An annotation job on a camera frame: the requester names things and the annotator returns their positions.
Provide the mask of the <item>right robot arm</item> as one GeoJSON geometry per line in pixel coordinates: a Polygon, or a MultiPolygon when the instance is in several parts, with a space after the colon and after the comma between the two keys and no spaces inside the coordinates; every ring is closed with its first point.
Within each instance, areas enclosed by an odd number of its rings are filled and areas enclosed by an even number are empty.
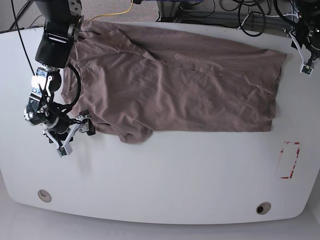
{"type": "Polygon", "coordinates": [[[41,66],[32,72],[32,92],[24,117],[33,126],[44,125],[44,135],[60,148],[73,140],[71,126],[75,129],[84,127],[90,135],[95,134],[90,120],[68,116],[81,94],[80,74],[68,58],[84,20],[82,3],[79,0],[38,0],[36,5],[45,18],[44,32],[35,56],[41,66]],[[54,101],[55,92],[62,84],[60,70],[64,68],[69,68],[76,77],[76,94],[68,104],[54,101]]]}

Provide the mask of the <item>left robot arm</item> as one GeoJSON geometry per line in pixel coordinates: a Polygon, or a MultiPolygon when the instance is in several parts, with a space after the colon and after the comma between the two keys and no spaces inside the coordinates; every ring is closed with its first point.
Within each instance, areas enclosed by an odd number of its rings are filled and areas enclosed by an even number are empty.
{"type": "Polygon", "coordinates": [[[294,22],[285,17],[279,7],[278,1],[273,1],[273,6],[278,16],[292,26],[292,32],[299,47],[303,45],[311,53],[311,60],[320,58],[320,1],[295,0],[299,20],[294,22]]]}

